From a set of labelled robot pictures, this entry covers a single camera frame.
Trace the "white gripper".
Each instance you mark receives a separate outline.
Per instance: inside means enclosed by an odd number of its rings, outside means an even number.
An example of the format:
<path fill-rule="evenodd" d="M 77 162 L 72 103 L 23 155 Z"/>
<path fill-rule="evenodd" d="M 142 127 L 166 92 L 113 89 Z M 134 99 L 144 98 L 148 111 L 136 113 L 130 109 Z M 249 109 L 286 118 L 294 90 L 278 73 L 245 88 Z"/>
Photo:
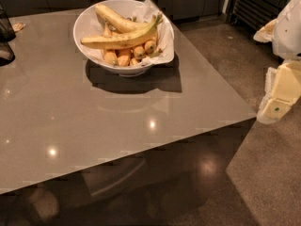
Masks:
<path fill-rule="evenodd" d="M 285 60 L 265 76 L 265 95 L 257 121 L 271 124 L 280 121 L 301 97 L 301 0 L 290 0 L 276 19 L 253 36 L 253 40 L 271 42 L 273 53 Z"/>

